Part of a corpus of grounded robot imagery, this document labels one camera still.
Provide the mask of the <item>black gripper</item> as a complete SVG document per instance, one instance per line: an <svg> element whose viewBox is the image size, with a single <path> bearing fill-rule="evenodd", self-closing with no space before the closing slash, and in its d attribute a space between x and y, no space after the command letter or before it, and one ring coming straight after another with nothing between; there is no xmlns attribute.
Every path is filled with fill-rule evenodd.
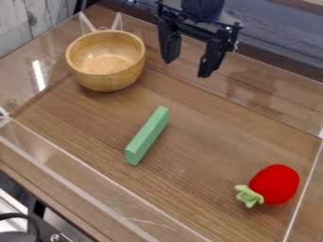
<svg viewBox="0 0 323 242"><path fill-rule="evenodd" d="M223 10L224 0L155 0L162 59L171 63L180 55L182 36L206 42L198 76L208 78L219 69L227 51L238 48L243 22Z"/></svg>

